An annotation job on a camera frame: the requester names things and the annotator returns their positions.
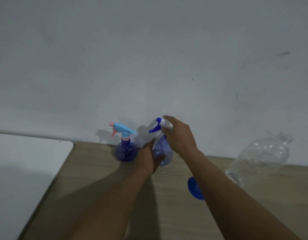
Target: hand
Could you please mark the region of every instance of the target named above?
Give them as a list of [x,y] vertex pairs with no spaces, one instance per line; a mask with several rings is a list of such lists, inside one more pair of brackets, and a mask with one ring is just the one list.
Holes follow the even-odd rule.
[[189,149],[197,149],[194,136],[187,124],[184,124],[182,121],[172,116],[164,115],[163,118],[167,119],[173,125],[173,129],[161,128],[161,131],[166,135],[166,140],[173,151],[182,157]]
[[148,177],[151,174],[155,173],[159,164],[165,158],[164,156],[154,158],[153,150],[152,150],[154,142],[155,142],[155,138],[151,140],[150,142],[145,143],[143,147],[140,149],[140,151],[138,152],[138,155],[135,160],[136,168],[147,172]]

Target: trigger sprayer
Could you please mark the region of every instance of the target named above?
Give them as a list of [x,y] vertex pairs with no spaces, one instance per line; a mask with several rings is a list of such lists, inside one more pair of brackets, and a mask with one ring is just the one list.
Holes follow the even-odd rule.
[[125,125],[110,122],[109,126],[113,128],[112,136],[115,136],[116,133],[122,133],[121,142],[117,145],[115,150],[116,158],[122,162],[132,161],[137,154],[136,146],[131,141],[131,134],[136,134],[136,131],[128,128]]
[[[162,118],[157,117],[157,125],[149,131],[149,133],[154,133],[161,130],[162,127],[173,128],[173,125]],[[156,140],[153,146],[153,155],[155,158],[160,156],[165,156],[165,159],[160,163],[160,166],[166,166],[171,163],[173,157],[173,150],[166,140],[166,136],[162,135],[160,139]]]

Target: white surface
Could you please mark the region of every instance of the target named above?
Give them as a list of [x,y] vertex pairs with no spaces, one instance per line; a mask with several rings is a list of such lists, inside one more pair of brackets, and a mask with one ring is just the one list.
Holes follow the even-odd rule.
[[289,132],[308,165],[308,0],[0,0],[0,132],[142,144],[163,114],[207,155]]
[[0,240],[16,240],[73,144],[0,134]]

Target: white wall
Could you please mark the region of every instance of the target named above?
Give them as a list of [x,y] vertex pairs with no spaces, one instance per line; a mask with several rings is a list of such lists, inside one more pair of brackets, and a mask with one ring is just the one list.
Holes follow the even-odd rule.
[[142,144],[163,114],[207,155],[289,132],[308,165],[308,0],[0,0],[0,132]]

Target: blue spray bottle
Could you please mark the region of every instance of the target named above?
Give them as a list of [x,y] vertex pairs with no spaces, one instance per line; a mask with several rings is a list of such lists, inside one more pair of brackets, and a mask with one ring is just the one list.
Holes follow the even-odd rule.
[[[161,127],[166,127],[170,129],[173,128],[173,125],[165,119],[157,117],[156,121],[158,122],[156,127],[151,129],[149,133],[159,131]],[[162,135],[160,139],[155,141],[153,146],[153,154],[154,158],[157,158],[159,156],[165,156],[165,159],[160,163],[160,166],[166,166],[171,163],[173,157],[173,150],[168,144],[165,135]]]
[[116,158],[122,162],[129,162],[132,161],[137,154],[136,146],[131,141],[130,134],[136,134],[136,131],[128,128],[125,125],[110,122],[109,126],[113,128],[113,137],[117,132],[122,133],[122,142],[120,142],[115,150]]

